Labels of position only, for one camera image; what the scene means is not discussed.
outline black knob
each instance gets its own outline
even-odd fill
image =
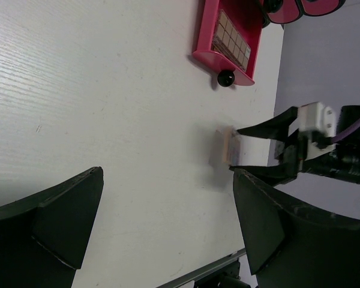
[[[223,70],[217,75],[217,82],[222,87],[229,87],[235,82],[235,75],[230,70]]]
[[[267,13],[276,13],[283,6],[283,0],[265,0],[264,9]]]

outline table surface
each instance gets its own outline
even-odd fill
[[[273,115],[283,30],[254,86],[219,88],[190,57],[199,2],[0,1],[0,205],[104,169],[73,287],[156,287],[244,246],[211,140]],[[266,164],[268,141],[246,147]]]

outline table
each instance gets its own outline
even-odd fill
[[[0,1],[0,205],[92,166],[104,191],[73,287],[156,287],[241,249],[231,188],[211,185],[217,125],[273,115],[283,30],[251,87],[190,57],[199,1]],[[266,164],[269,142],[247,143]]]

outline scratch on table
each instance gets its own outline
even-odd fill
[[[176,276],[180,273],[180,271],[184,268],[184,264],[181,265],[180,269],[176,271],[176,273],[172,274],[170,277]]]

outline purple cable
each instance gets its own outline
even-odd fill
[[[335,137],[333,137],[332,143],[337,143],[341,140],[343,140],[345,137],[351,135],[353,132],[355,132],[358,128],[360,128],[360,119],[358,119],[355,123],[353,123],[351,126],[349,126],[344,131],[338,133]]]

